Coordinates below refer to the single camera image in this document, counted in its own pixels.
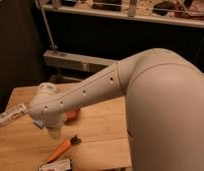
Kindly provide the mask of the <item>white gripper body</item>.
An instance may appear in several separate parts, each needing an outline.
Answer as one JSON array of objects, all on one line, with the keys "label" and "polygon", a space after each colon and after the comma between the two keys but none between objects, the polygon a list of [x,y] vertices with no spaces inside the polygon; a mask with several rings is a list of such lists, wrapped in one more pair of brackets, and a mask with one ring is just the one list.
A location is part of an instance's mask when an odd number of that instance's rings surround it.
[{"label": "white gripper body", "polygon": [[61,136],[61,128],[67,121],[65,115],[50,115],[43,119],[44,126],[46,127],[48,134],[53,139],[59,139]]}]

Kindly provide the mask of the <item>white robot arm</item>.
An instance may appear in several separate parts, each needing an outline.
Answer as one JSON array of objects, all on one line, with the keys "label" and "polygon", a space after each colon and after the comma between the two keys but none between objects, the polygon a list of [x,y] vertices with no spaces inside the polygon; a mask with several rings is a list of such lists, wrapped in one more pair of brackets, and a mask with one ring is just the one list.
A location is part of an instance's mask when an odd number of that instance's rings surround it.
[{"label": "white robot arm", "polygon": [[28,113],[55,129],[65,112],[120,96],[133,171],[204,171],[204,74],[168,49],[132,55],[65,92],[42,83]]}]

